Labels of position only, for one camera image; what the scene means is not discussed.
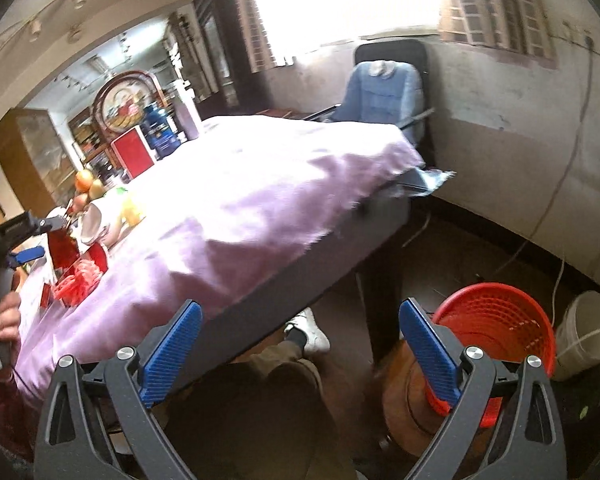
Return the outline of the person's left hand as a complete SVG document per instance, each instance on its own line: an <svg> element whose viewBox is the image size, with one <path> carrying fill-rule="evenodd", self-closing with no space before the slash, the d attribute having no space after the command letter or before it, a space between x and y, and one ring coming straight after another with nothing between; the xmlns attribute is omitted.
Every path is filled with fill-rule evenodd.
<svg viewBox="0 0 600 480"><path fill-rule="evenodd" d="M0 342L8 344L10 362L15 363L20 351L20 295L9 292L0 301Z"/></svg>

